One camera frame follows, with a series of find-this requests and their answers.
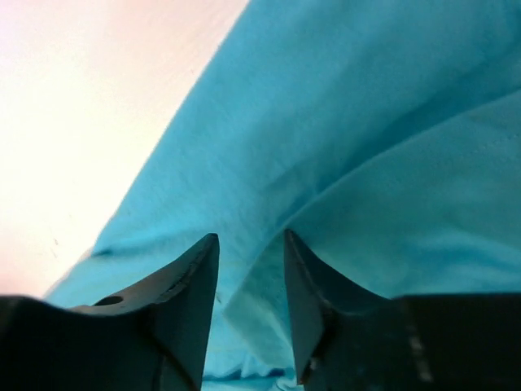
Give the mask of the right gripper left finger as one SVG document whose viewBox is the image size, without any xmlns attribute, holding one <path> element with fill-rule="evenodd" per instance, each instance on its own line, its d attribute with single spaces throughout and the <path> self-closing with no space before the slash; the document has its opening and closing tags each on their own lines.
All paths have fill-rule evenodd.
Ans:
<svg viewBox="0 0 521 391">
<path fill-rule="evenodd" d="M 2 389 L 200 389 L 218 262 L 209 234 L 93 305 L 2 297 Z"/>
</svg>

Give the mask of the turquoise t shirt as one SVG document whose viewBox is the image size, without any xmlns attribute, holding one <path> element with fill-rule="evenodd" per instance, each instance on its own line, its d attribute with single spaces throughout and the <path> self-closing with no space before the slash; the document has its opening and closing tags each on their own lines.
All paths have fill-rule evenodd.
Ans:
<svg viewBox="0 0 521 391">
<path fill-rule="evenodd" d="M 519 290 L 519 2 L 250 2 L 48 300 L 216 233 L 204 388 L 294 390 L 286 229 L 385 297 Z"/>
</svg>

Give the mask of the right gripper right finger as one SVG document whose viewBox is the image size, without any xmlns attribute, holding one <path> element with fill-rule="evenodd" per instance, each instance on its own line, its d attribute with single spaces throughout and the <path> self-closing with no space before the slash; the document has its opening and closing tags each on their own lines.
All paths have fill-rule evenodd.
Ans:
<svg viewBox="0 0 521 391">
<path fill-rule="evenodd" d="M 307 390 L 517 390 L 517 293 L 378 296 L 293 231 L 284 268 L 296 378 Z"/>
</svg>

